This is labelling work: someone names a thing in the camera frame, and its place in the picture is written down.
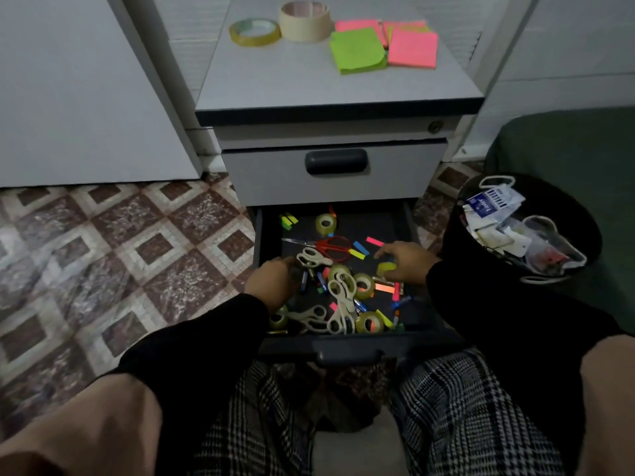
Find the green sticky note pad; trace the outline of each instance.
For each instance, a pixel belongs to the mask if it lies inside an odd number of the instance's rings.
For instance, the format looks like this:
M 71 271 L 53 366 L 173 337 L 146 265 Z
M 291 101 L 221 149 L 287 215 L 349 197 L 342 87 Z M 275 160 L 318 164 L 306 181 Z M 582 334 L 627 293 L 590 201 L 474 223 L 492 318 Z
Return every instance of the green sticky note pad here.
M 372 28 L 335 31 L 330 45 L 340 75 L 386 68 L 386 52 Z

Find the dark green fabric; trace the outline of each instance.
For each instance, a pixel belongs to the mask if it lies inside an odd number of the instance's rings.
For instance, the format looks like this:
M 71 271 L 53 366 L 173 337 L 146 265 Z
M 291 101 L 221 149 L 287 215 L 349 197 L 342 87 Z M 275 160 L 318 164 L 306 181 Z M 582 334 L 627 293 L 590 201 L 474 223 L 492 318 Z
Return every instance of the dark green fabric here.
M 501 128 L 487 173 L 533 175 L 585 206 L 602 232 L 602 256 L 554 287 L 607 311 L 635 332 L 635 108 L 553 111 Z

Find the plaid pants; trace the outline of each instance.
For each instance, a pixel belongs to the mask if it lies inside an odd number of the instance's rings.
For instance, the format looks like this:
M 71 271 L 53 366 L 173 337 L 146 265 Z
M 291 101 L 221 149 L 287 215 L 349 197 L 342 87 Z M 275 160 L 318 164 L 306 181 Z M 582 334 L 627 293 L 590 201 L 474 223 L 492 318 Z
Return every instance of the plaid pants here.
M 562 475 L 560 454 L 515 406 L 476 349 L 402 361 L 392 390 L 412 475 Z M 192 476 L 313 474 L 312 423 L 254 362 L 207 432 Z

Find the hand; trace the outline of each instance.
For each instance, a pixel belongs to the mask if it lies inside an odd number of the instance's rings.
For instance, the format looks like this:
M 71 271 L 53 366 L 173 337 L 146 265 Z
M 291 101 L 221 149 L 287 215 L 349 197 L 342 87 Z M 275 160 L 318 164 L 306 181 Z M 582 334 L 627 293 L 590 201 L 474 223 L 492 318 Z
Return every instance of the hand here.
M 384 274 L 386 280 L 425 285 L 425 277 L 434 264 L 441 259 L 415 242 L 393 242 L 384 244 L 375 254 L 375 259 L 390 254 L 397 268 Z
M 300 281 L 291 276 L 295 261 L 295 257 L 276 257 L 267 261 L 249 276 L 244 286 L 245 294 L 260 299 L 273 314 L 298 290 Z

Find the pink sticky note pad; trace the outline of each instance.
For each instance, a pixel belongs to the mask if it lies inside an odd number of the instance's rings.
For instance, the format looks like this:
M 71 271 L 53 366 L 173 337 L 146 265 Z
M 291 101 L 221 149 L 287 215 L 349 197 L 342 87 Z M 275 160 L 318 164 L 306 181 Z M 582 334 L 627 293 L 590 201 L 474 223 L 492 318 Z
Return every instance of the pink sticky note pad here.
M 366 241 L 369 244 L 373 244 L 374 246 L 377 246 L 377 247 L 381 247 L 384 245 L 384 243 L 381 240 L 373 239 L 372 237 L 367 237 Z
M 395 291 L 393 292 L 393 301 L 397 302 L 399 300 L 399 289 L 400 289 L 400 283 L 399 282 L 395 282 Z
M 439 35 L 416 31 L 393 30 L 388 64 L 436 68 Z
M 386 40 L 389 38 L 388 33 L 390 31 L 390 27 L 399 28 L 400 26 L 425 26 L 425 22 L 421 21 L 383 21 L 382 28 L 384 29 L 384 36 Z
M 359 30 L 361 28 L 373 28 L 384 48 L 388 47 L 388 41 L 382 27 L 379 26 L 379 20 L 344 20 L 335 22 L 336 31 Z

